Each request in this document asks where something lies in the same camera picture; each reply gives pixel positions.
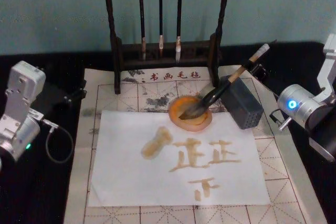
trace white paper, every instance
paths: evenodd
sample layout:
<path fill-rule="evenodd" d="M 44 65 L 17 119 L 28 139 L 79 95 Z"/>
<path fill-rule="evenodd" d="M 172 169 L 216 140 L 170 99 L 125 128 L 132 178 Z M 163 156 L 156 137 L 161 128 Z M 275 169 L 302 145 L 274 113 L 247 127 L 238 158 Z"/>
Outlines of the white paper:
<path fill-rule="evenodd" d="M 213 159 L 219 140 L 232 142 L 226 159 L 240 163 L 221 163 L 209 168 L 183 168 L 169 172 L 177 165 L 178 152 L 183 151 L 188 164 L 186 147 L 167 145 L 152 160 L 144 159 L 142 147 L 152 140 L 160 126 L 173 136 L 173 143 L 192 137 L 202 142 L 197 165 Z M 193 180 L 214 178 L 209 184 L 219 185 L 204 197 L 201 183 Z M 201 192 L 196 201 L 194 191 Z M 175 126 L 166 113 L 103 111 L 100 123 L 96 159 L 94 161 L 89 206 L 157 206 L 157 205 L 266 205 L 269 196 L 255 140 L 251 129 L 238 128 L 229 113 L 213 114 L 212 123 L 201 132 L 188 132 Z"/>

